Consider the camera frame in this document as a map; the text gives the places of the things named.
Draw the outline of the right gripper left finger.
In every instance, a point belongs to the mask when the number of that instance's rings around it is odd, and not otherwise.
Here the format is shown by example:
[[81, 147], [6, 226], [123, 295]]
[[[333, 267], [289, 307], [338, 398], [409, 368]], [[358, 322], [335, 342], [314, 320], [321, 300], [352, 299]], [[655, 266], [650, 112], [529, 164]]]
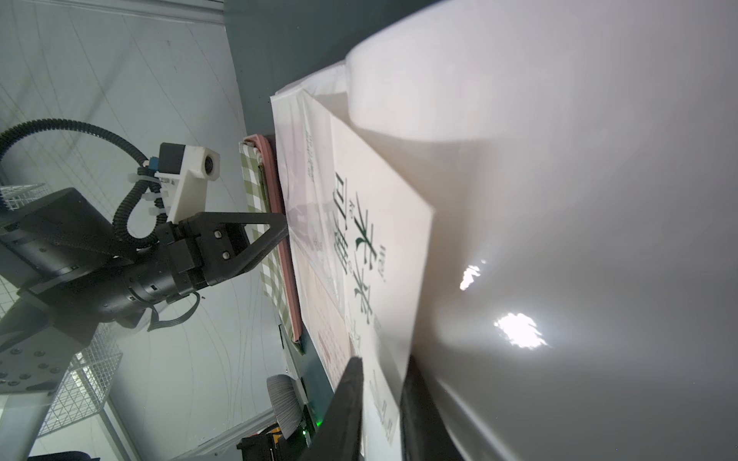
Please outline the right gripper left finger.
[[300, 460], [357, 461], [361, 448], [363, 409], [363, 364], [352, 357], [336, 387], [334, 397]]

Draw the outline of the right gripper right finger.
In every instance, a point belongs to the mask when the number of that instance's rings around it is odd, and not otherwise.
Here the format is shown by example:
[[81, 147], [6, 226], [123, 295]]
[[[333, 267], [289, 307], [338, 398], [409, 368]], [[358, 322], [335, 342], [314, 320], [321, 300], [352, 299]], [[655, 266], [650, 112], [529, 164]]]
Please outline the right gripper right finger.
[[463, 459], [414, 357], [409, 358], [401, 393], [400, 428], [405, 461]]

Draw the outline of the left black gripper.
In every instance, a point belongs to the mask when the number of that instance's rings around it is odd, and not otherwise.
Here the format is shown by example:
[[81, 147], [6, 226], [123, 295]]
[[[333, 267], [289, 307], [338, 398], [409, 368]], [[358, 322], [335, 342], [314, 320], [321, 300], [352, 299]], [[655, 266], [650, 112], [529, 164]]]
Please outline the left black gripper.
[[85, 230], [31, 225], [31, 236], [63, 251], [44, 255], [34, 268], [46, 274], [22, 288], [23, 301], [55, 319], [136, 326], [144, 311], [156, 326], [176, 326], [192, 316], [162, 321], [158, 303], [174, 303], [255, 269], [288, 236], [286, 215], [200, 212], [157, 227], [160, 242], [145, 250]]

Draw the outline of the white photo card black text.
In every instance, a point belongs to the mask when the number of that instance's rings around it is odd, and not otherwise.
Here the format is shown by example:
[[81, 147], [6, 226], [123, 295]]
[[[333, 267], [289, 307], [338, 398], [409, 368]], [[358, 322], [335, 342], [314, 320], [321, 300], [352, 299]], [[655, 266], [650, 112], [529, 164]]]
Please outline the white photo card black text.
[[363, 360], [367, 460], [399, 460], [400, 396], [434, 210], [358, 134], [333, 118], [336, 194], [348, 220], [348, 328]]

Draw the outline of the white photo album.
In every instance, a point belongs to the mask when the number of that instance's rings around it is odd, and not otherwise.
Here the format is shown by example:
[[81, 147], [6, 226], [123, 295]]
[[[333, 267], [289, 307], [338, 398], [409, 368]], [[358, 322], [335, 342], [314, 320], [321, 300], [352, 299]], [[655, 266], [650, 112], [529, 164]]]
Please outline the white photo album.
[[305, 92], [434, 208], [413, 356], [469, 460], [737, 456], [737, 5], [446, 1]]

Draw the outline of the pale pink photo card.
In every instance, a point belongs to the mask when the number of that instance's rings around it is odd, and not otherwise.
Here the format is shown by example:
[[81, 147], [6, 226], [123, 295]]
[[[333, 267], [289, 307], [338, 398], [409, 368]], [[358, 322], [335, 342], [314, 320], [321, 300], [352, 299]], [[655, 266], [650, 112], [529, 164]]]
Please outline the pale pink photo card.
[[353, 355], [353, 346], [344, 318], [336, 310], [307, 257], [297, 246], [291, 251], [302, 320], [334, 390]]

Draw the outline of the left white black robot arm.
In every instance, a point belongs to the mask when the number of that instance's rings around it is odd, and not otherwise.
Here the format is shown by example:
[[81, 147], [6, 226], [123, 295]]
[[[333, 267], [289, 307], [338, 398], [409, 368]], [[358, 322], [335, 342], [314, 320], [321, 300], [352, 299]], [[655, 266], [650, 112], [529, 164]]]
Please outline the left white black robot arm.
[[144, 250], [67, 188], [1, 216], [1, 275], [17, 300], [1, 320], [1, 391], [50, 396], [104, 323], [172, 328], [160, 303], [256, 268], [288, 235], [280, 213], [200, 212], [155, 228]]

